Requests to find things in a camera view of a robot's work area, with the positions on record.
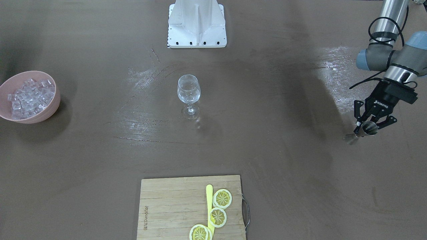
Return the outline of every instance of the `metal handle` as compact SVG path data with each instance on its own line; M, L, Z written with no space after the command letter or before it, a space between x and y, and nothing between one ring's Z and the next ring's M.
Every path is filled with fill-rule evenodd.
M247 211L247 216L248 216L248 221L245 224L245 231L247 232L249 223L251 222L251 210L249 209L249 204L246 201L245 196L242 194L242 206L243 206L243 203L246 204L246 211Z

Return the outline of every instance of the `wine glass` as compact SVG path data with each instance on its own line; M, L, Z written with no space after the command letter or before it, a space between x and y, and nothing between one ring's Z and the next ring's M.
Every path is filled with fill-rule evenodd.
M196 119L200 110L193 104L200 98L200 85L197 78L187 74L178 80L178 97L187 105L182 109L182 115L187 119Z

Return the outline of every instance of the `table surface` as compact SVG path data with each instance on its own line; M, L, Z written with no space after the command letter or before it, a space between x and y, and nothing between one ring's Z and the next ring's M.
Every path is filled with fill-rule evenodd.
M136 239L141 179L241 175L248 240L426 239L427 84L348 145L381 1L222 0L228 45L168 49L168 1L0 4L0 83L50 74L58 111L0 119L0 239ZM411 2L405 37L425 31ZM198 77L199 122L178 78Z

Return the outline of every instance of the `yellow spatula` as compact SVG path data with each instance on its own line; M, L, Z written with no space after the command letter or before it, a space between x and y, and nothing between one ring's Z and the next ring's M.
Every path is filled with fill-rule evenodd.
M209 212L212 210L212 198L214 197L214 188L212 185L206 185L206 201L208 202L208 228L212 231L212 236L214 235L215 227L209 222Z

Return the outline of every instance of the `gripper logo text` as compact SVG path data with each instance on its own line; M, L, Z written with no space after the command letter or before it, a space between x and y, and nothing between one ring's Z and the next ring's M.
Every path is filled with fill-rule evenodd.
M384 103L379 102L379 101L377 101L377 100L375 100L375 102L374 102L374 103L376 103L376 104L378 104L378 105L380 105L380 106L383 106L383 107L385 107L385 108L389 108L387 105L385 105Z
M148 206L145 206L144 214L145 214L145 216L144 216L144 230L147 230L148 229Z

